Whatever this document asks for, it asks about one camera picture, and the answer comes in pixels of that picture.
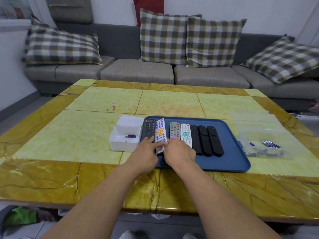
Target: shoe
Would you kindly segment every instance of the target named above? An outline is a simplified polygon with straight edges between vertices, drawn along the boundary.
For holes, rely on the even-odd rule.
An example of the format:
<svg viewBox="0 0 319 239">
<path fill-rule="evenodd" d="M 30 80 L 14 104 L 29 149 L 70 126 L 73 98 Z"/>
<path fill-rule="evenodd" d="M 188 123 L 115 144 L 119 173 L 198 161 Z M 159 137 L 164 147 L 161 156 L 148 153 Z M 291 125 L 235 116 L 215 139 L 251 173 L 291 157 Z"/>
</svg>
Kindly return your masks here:
<svg viewBox="0 0 319 239">
<path fill-rule="evenodd" d="M 196 238 L 196 236 L 187 233 L 187 234 L 185 234 L 185 235 L 183 236 L 182 239 L 197 239 L 197 238 Z"/>
<path fill-rule="evenodd" d="M 126 231 L 119 239 L 137 239 L 137 237 L 132 231 Z"/>
</svg>

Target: sofa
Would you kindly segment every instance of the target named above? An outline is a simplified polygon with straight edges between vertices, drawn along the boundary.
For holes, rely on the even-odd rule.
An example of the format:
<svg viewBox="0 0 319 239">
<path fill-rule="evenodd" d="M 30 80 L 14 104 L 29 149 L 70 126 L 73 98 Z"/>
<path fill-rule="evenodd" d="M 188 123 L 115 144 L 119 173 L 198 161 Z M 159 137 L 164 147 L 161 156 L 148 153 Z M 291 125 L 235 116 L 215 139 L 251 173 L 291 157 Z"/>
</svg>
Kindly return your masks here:
<svg viewBox="0 0 319 239">
<path fill-rule="evenodd" d="M 232 67 L 187 68 L 186 66 L 139 61 L 140 28 L 111 24 L 59 23 L 67 32 L 99 37 L 103 65 L 26 66 L 25 74 L 41 93 L 58 94 L 80 79 L 118 80 L 163 84 L 258 89 L 284 109 L 306 110 L 319 98 L 319 69 L 281 84 L 240 64 L 281 36 L 243 33 Z"/>
</svg>

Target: forearm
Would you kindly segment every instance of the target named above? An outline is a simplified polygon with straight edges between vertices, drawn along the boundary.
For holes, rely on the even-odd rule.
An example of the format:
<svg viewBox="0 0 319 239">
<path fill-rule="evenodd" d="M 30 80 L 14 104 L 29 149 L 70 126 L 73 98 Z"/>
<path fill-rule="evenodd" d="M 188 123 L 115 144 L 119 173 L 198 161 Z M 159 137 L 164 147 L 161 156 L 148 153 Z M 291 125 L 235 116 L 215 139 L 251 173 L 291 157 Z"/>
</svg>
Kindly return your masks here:
<svg viewBox="0 0 319 239">
<path fill-rule="evenodd" d="M 139 174 L 123 164 L 85 196 L 42 239 L 107 239 L 131 184 Z"/>
<path fill-rule="evenodd" d="M 176 172 L 193 198 L 207 238 L 280 238 L 194 162 Z"/>
</svg>

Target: red cloth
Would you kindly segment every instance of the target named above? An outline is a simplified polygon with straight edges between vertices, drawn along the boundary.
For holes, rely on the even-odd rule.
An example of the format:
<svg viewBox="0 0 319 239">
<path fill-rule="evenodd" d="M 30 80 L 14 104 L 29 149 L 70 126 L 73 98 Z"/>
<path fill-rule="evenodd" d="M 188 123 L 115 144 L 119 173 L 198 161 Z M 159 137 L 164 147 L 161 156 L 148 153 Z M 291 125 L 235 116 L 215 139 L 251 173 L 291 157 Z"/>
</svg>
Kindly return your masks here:
<svg viewBox="0 0 319 239">
<path fill-rule="evenodd" d="M 164 14 L 164 0 L 133 0 L 136 11 L 137 26 L 141 26 L 141 19 L 139 15 L 140 8 L 144 8 L 151 12 Z"/>
</svg>

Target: table top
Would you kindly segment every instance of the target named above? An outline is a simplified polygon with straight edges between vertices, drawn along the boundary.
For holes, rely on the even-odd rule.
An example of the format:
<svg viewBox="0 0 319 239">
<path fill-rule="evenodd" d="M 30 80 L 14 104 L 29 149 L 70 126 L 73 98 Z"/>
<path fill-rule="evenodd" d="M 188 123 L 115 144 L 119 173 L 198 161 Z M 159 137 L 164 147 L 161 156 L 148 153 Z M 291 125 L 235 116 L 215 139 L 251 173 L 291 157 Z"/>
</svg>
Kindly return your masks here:
<svg viewBox="0 0 319 239">
<path fill-rule="evenodd" d="M 249 157 L 244 174 L 206 172 L 264 220 L 319 221 L 319 137 L 258 90 L 79 80 L 0 136 L 0 200 L 71 206 L 123 164 L 110 134 L 123 114 L 224 120 L 232 112 L 269 111 L 305 149 L 291 160 Z M 172 169 L 155 169 L 133 183 L 123 209 L 196 214 Z"/>
</svg>

